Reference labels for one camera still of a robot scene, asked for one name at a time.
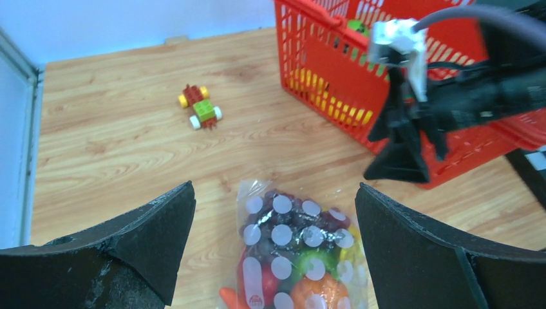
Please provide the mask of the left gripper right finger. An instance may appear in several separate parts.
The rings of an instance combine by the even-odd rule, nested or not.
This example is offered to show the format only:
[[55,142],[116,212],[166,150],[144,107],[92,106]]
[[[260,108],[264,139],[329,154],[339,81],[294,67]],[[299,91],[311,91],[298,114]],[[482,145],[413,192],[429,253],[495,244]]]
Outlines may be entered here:
[[456,229],[362,183],[355,197],[379,308],[544,308],[545,253]]

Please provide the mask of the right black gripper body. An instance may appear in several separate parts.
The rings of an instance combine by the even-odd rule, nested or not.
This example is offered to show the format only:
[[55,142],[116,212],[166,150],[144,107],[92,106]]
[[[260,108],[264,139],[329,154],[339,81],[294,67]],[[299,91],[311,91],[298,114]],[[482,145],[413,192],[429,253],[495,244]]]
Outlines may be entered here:
[[447,133],[484,126],[545,107],[545,67],[470,66],[428,85],[428,98],[405,110],[425,133],[437,160],[449,152]]

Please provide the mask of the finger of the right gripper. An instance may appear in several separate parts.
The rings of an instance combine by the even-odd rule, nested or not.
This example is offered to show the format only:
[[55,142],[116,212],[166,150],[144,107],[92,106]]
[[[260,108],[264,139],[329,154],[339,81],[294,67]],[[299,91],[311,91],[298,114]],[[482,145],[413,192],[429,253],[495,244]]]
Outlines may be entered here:
[[396,180],[428,183],[428,166],[422,157],[422,143],[417,125],[409,116],[404,101],[408,93],[400,68],[389,68],[388,96],[368,135],[370,142],[387,139],[388,143],[364,171],[366,180]]

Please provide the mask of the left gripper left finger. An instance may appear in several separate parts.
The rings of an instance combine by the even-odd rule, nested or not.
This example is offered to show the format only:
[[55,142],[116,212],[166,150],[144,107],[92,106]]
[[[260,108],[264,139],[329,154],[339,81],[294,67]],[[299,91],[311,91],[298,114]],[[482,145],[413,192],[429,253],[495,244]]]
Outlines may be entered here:
[[164,308],[196,210],[185,182],[149,203],[41,246],[1,251],[2,308]]

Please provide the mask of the green toy apple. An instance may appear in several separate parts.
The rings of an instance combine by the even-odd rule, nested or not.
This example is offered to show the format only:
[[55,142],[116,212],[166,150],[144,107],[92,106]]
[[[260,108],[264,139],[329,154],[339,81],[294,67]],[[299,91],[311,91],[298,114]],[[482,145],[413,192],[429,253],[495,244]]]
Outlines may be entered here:
[[318,281],[324,278],[326,274],[330,274],[334,279],[338,280],[338,264],[339,255],[334,251],[306,250],[293,260],[290,279],[297,282],[307,277],[313,281]]

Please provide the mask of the orange toy pumpkin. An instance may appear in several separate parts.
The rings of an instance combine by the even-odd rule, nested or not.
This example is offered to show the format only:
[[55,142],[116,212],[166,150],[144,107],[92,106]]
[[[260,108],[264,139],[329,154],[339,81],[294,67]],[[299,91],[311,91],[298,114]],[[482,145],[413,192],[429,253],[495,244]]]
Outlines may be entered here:
[[320,280],[300,279],[290,293],[294,308],[351,308],[348,289],[344,283],[325,274]]

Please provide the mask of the orange toy carrot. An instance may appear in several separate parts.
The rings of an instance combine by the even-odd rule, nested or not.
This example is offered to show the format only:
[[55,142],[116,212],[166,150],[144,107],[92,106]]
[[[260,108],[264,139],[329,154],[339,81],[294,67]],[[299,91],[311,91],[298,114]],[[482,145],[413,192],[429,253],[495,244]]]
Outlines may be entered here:
[[222,287],[219,289],[219,296],[228,309],[249,309],[245,300],[241,298],[233,288]]

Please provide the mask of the clear zip top bag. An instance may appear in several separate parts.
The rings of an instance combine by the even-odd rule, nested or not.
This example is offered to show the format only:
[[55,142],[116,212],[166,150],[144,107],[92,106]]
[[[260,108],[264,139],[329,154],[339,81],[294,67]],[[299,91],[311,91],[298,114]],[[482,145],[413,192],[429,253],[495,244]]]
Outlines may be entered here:
[[236,202],[240,258],[220,308],[367,308],[356,215],[245,180]]

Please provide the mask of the red toy bell pepper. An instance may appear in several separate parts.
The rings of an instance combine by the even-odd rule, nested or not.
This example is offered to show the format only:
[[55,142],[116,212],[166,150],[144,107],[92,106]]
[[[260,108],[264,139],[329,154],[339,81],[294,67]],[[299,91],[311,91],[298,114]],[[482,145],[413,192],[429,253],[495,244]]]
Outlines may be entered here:
[[243,257],[238,264],[238,294],[247,308],[269,308],[274,304],[280,280],[270,263],[262,264],[254,257]]

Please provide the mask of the red plastic shopping basket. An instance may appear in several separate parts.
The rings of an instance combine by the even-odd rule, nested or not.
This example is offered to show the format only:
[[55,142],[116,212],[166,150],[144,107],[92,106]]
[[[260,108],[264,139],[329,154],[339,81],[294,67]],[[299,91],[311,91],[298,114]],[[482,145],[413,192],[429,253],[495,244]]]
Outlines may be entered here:
[[[377,21],[416,19],[414,29],[427,30],[427,88],[470,66],[545,67],[544,1],[276,1],[275,11],[282,86],[375,157],[388,143],[370,142],[368,135],[388,96],[389,68],[403,71],[406,107],[417,99],[406,68],[369,62],[370,36],[348,29],[347,20],[359,19],[371,31]],[[331,96],[371,110],[370,122],[356,127],[341,124],[289,89],[288,74],[301,68],[324,78]],[[544,146],[545,107],[447,133],[445,160],[437,160],[433,145],[419,132],[430,181],[416,184],[431,189],[517,148],[534,151]]]

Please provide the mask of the purple toy grape bunch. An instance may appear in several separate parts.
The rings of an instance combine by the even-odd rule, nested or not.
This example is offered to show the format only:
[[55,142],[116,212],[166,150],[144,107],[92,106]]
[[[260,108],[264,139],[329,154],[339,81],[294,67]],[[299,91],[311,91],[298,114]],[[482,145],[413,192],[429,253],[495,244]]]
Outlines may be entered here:
[[239,234],[246,256],[258,260],[292,257],[306,250],[337,252],[353,245],[349,217],[289,193],[269,190],[242,201],[246,218]]

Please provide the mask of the yellow toy banana bunch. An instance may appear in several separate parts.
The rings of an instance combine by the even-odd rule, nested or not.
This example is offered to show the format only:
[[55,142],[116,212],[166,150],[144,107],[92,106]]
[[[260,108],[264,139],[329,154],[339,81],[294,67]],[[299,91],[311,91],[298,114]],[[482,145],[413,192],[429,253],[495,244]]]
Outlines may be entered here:
[[360,276],[365,276],[367,272],[366,256],[360,230],[355,225],[351,225],[348,231],[353,236],[353,245],[350,248],[342,248],[339,254],[339,261],[349,261],[357,269]]

